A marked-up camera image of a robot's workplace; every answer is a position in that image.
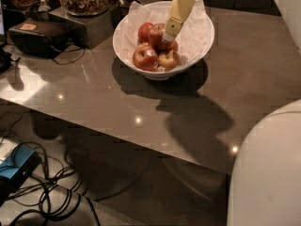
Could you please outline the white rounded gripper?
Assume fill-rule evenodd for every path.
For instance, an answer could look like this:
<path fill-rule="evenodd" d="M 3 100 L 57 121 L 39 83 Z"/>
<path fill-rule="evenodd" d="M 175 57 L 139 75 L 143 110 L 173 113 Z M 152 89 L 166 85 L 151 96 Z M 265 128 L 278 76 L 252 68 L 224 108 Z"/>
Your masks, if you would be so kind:
<path fill-rule="evenodd" d="M 166 17 L 162 42 L 172 42 L 180 34 L 183 24 L 188 19 L 195 0 L 172 0 Z"/>

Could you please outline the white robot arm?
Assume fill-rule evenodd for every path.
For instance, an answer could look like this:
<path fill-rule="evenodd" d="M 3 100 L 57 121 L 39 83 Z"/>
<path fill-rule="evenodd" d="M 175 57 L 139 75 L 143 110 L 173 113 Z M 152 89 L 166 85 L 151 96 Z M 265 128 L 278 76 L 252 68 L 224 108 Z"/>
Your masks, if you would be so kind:
<path fill-rule="evenodd" d="M 227 226 L 301 226 L 301 100 L 259 121 L 230 179 Z"/>

